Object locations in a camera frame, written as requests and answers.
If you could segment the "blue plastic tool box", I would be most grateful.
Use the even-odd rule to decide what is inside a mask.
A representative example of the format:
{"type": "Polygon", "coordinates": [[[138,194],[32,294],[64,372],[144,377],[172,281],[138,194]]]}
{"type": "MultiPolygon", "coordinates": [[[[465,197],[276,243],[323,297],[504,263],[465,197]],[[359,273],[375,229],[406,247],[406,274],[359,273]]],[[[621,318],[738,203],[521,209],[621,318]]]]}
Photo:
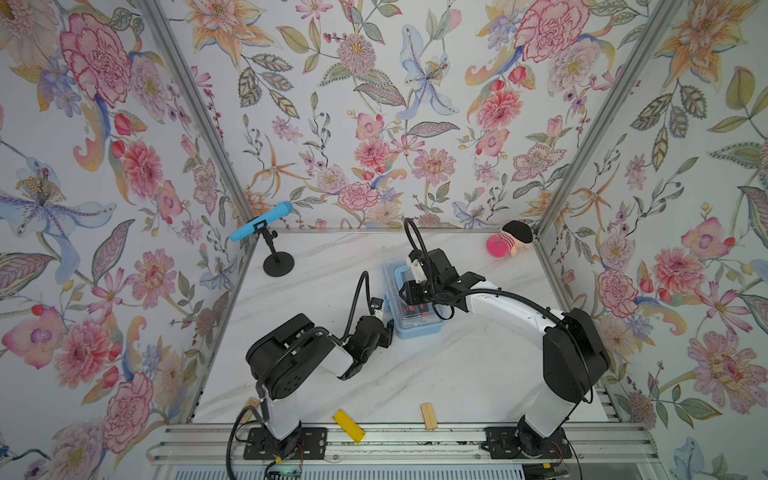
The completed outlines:
{"type": "Polygon", "coordinates": [[[438,333],[447,307],[435,308],[431,303],[417,303],[424,296],[413,293],[413,272],[405,261],[385,261],[382,265],[385,285],[384,312],[394,321],[394,330],[401,340],[438,333]]]}

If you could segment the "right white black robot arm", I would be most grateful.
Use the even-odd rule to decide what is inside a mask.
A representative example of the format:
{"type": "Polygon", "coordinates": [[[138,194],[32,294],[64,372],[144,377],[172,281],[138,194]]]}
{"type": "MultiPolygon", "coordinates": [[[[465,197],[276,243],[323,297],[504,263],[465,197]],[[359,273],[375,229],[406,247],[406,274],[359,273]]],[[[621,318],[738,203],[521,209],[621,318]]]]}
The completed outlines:
{"type": "Polygon", "coordinates": [[[431,304],[454,314],[460,310],[506,324],[542,354],[541,383],[531,406],[511,434],[518,455],[537,458],[582,403],[593,401],[593,387],[607,372],[607,349],[585,311],[544,307],[506,291],[477,273],[460,274],[441,249],[428,249],[416,222],[404,220],[413,278],[400,297],[409,305],[431,304]]]}

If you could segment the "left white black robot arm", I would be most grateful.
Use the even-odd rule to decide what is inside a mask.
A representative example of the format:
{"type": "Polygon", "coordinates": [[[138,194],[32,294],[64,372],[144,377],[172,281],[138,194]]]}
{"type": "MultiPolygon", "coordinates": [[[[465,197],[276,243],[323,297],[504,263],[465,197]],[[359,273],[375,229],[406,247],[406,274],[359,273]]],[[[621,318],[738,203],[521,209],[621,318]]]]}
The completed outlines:
{"type": "Polygon", "coordinates": [[[256,426],[276,448],[296,442],[302,430],[296,393],[318,369],[346,381],[357,375],[379,350],[394,339],[394,322],[383,320],[384,300],[371,295],[370,275],[360,275],[341,336],[297,314],[256,341],[245,361],[256,380],[257,398],[243,407],[232,436],[256,426]]]}

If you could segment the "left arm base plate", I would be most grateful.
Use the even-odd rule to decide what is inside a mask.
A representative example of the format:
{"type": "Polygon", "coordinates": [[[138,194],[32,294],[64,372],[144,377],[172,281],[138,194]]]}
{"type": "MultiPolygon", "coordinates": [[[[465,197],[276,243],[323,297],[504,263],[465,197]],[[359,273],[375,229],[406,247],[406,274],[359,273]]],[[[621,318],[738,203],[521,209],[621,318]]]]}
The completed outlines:
{"type": "Polygon", "coordinates": [[[299,426],[278,440],[267,429],[252,428],[246,438],[244,460],[323,460],[328,445],[328,429],[299,426]]]}

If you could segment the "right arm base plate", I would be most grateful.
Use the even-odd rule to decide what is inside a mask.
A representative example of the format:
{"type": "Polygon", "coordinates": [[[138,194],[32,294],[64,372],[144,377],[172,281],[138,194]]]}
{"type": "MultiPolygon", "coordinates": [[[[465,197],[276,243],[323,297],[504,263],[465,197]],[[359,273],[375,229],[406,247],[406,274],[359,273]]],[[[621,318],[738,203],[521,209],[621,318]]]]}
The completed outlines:
{"type": "Polygon", "coordinates": [[[563,428],[549,437],[539,437],[535,432],[518,426],[487,427],[485,441],[480,448],[493,460],[555,460],[571,459],[573,452],[563,428]]]}

